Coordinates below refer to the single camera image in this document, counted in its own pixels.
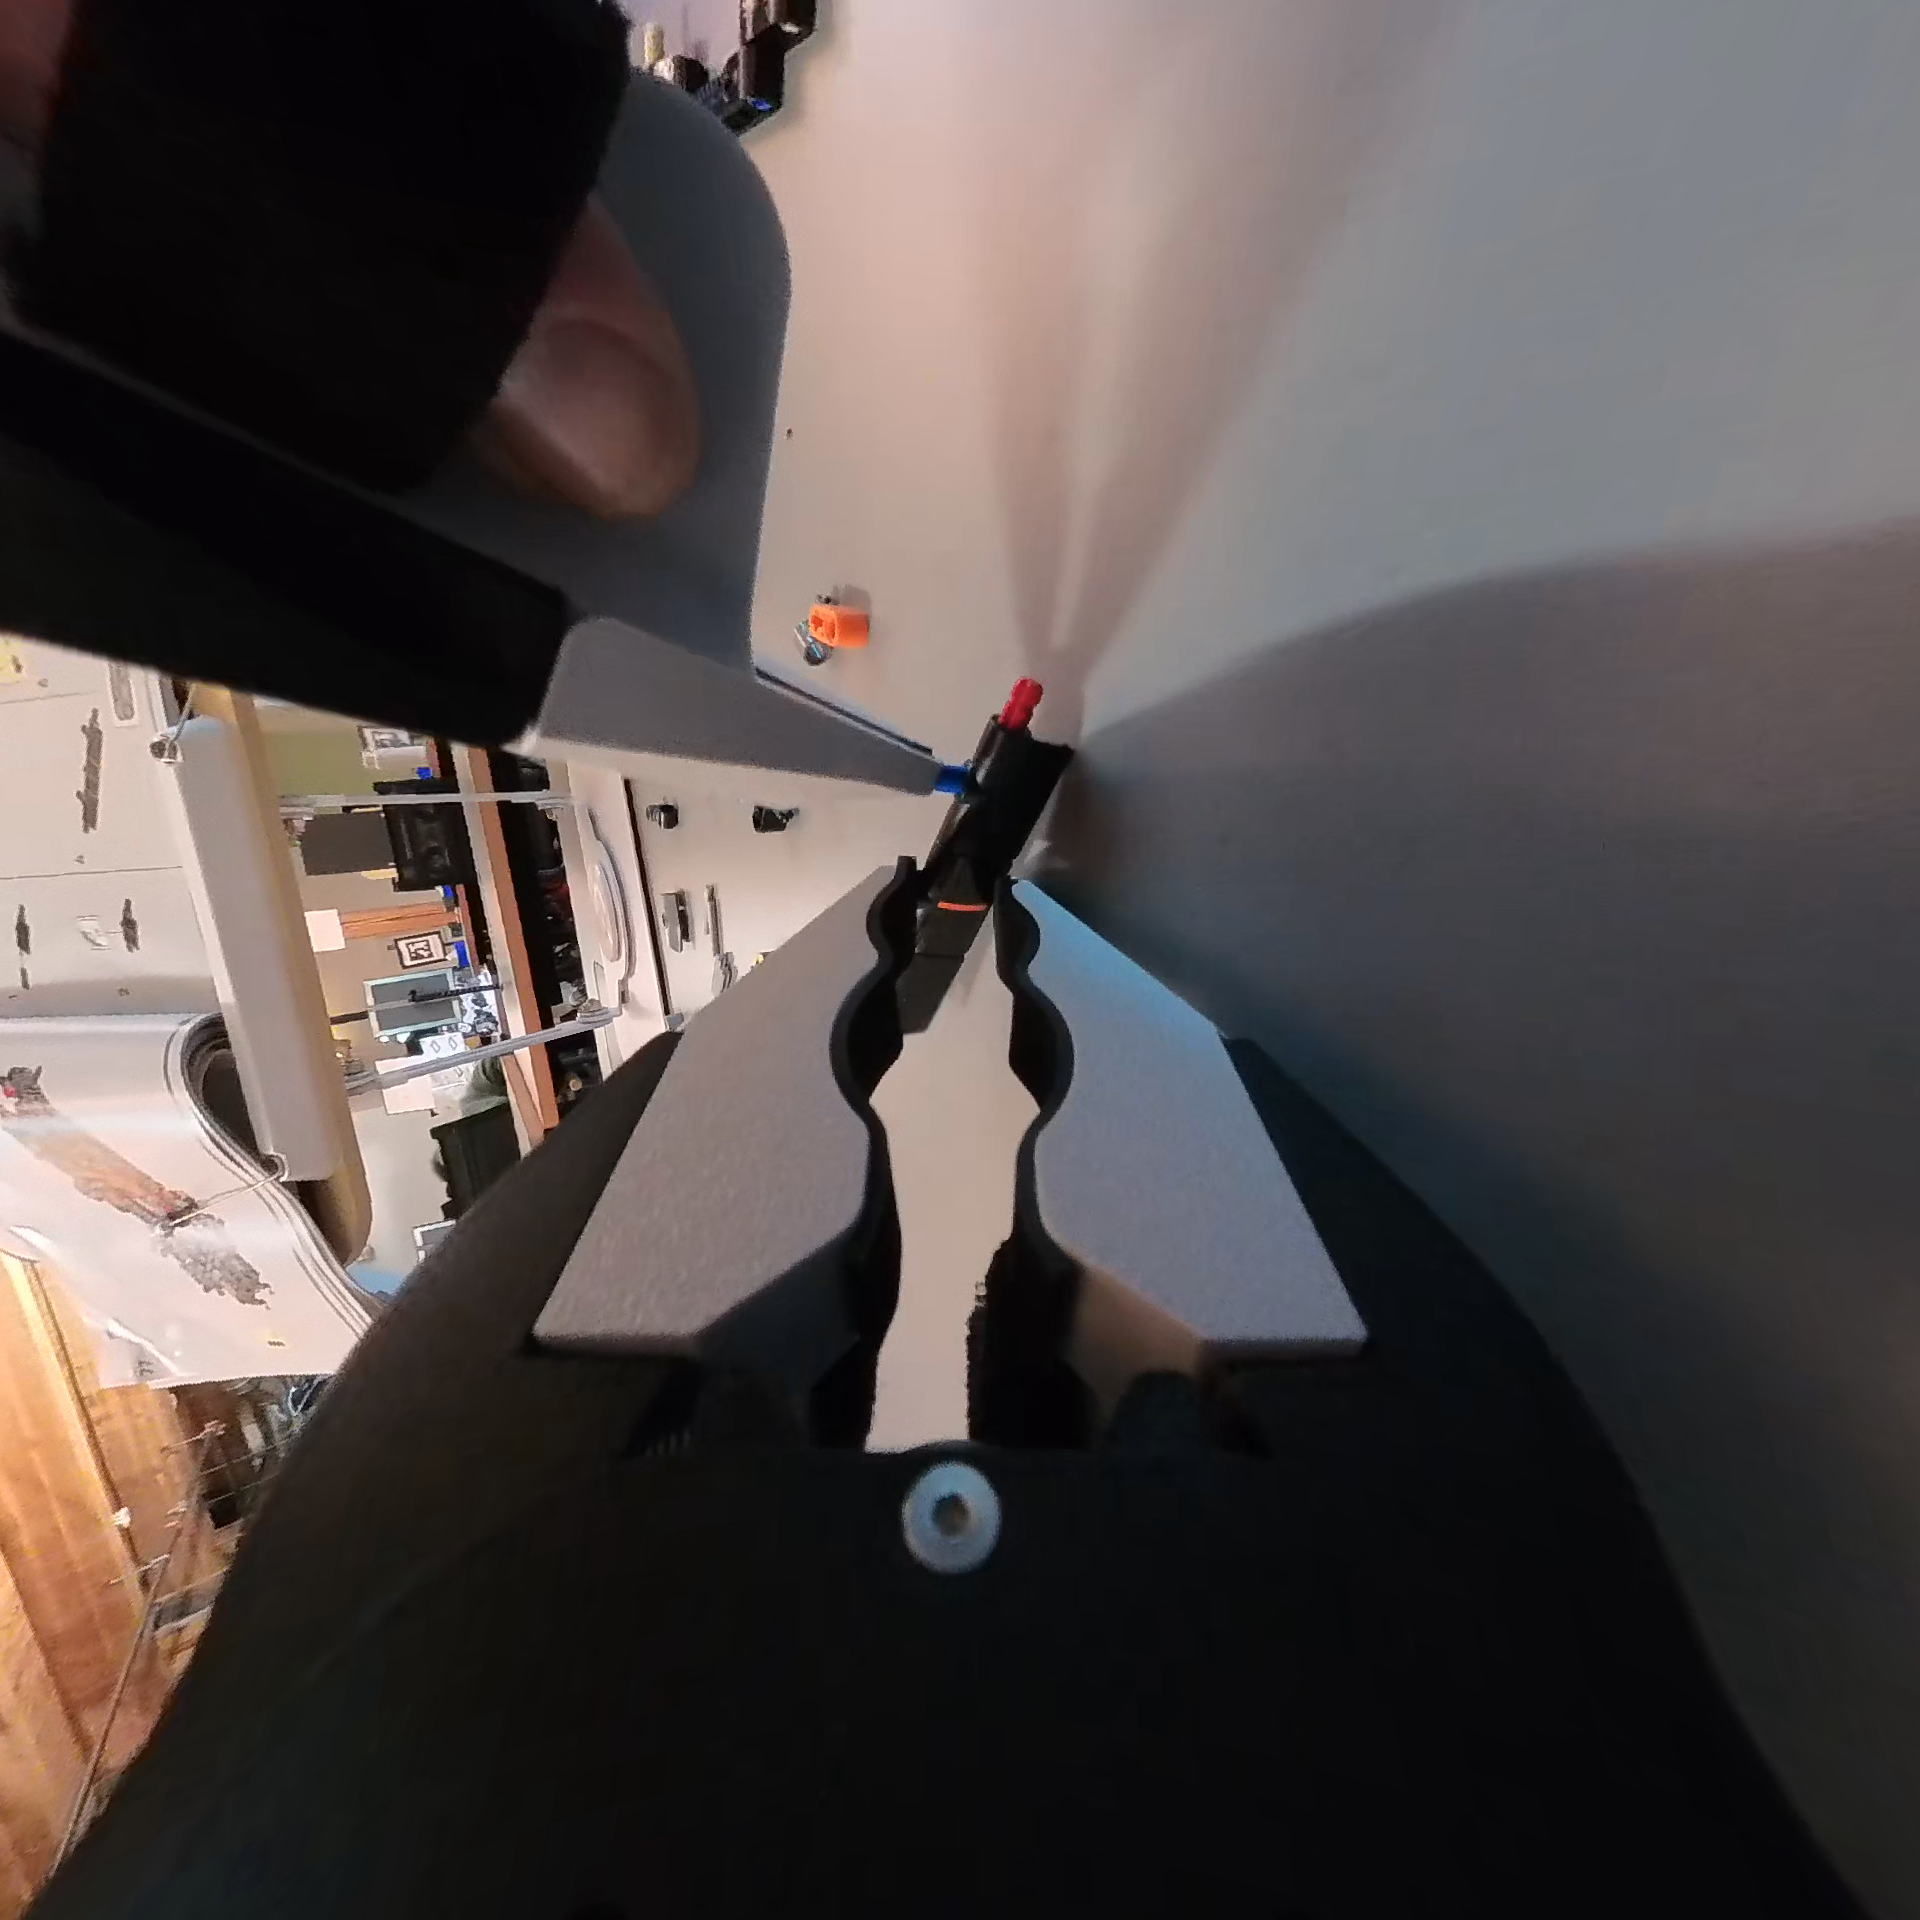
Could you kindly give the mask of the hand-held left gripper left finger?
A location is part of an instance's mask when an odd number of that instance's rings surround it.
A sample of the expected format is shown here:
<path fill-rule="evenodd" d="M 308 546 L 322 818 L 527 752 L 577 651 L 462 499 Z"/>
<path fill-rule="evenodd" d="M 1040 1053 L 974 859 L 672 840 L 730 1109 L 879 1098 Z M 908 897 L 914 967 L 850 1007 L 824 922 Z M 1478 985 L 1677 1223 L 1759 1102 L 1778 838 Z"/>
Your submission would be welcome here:
<path fill-rule="evenodd" d="M 679 1033 L 535 1321 L 568 1357 L 745 1375 L 864 1449 L 901 1289 L 872 1094 L 903 1050 L 919 867 L 858 880 Z"/>

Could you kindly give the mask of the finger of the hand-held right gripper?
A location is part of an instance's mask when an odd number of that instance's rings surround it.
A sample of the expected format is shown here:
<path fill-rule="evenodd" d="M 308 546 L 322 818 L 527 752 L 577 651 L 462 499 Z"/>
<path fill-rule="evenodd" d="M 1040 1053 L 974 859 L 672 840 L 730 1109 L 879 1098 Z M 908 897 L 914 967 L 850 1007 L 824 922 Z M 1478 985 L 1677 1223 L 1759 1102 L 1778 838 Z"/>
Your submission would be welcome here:
<path fill-rule="evenodd" d="M 905 795 L 933 795 L 945 765 L 919 739 L 748 656 L 708 658 L 608 615 L 567 630 L 529 747 L 606 765 L 705 761 Z"/>

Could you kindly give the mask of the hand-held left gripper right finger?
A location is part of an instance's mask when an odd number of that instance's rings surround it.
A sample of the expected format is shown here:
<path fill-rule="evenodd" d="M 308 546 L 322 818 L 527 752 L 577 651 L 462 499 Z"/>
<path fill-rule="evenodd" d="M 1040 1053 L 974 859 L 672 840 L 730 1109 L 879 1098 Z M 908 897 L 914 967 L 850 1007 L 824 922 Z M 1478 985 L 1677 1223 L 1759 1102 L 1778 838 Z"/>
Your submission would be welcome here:
<path fill-rule="evenodd" d="M 1369 1329 L 1221 1031 L 1031 880 L 994 904 L 1036 1113 L 966 1325 L 969 1434 L 1081 1449 L 1145 1377 L 1352 1360 Z"/>

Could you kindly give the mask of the black lego beam assembly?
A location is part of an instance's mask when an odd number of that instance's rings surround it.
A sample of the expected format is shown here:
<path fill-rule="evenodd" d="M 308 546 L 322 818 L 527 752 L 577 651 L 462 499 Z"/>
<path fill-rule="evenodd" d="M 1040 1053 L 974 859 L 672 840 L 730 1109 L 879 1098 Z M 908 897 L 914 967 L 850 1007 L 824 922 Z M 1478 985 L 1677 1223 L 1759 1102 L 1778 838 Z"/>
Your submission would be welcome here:
<path fill-rule="evenodd" d="M 914 951 L 895 983 L 897 1019 L 908 1037 L 926 1033 L 937 1016 L 988 926 L 998 887 L 1071 761 L 1069 744 L 1033 730 L 1042 697 L 1038 679 L 1022 677 L 1013 686 L 966 761 L 975 793 L 951 799 L 919 864 Z"/>

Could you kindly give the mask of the lego instruction booklet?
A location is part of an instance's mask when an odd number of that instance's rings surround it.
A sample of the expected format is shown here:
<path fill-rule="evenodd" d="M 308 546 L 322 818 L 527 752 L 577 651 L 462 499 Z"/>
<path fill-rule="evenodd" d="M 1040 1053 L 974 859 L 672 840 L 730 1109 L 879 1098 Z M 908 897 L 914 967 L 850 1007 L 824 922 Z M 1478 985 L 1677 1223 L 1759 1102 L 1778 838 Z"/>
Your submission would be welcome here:
<path fill-rule="evenodd" d="M 185 883 L 150 670 L 4 634 L 2 1225 L 110 1383 L 329 1375 L 368 1329 L 369 1233 L 254 1139 Z"/>

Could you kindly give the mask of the person's right hand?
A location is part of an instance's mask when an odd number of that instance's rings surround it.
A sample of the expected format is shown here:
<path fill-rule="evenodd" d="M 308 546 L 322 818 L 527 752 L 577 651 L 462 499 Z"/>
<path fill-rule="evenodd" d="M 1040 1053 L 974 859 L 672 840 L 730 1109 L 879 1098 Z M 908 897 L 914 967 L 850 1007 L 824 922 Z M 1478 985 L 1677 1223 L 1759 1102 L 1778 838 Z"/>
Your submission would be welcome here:
<path fill-rule="evenodd" d="M 690 489 L 702 431 L 680 333 L 600 198 L 586 198 L 469 446 L 521 494 L 637 521 Z"/>

